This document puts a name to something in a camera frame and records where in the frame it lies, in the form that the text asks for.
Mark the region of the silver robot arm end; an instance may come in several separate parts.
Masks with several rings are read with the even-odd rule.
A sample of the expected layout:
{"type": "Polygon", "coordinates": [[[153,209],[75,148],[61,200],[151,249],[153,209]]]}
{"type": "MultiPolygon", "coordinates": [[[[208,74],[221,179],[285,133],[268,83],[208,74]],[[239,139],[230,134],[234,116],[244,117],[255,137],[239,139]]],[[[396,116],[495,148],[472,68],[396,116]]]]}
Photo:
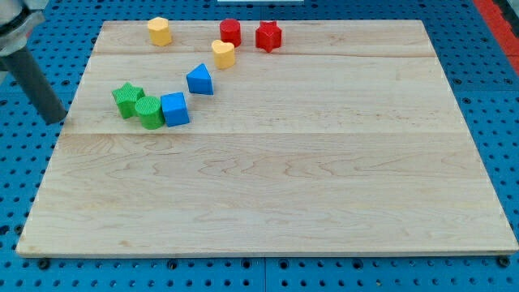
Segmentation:
{"type": "Polygon", "coordinates": [[[49,0],[1,0],[1,56],[22,49],[32,30],[45,21],[49,0]]]}

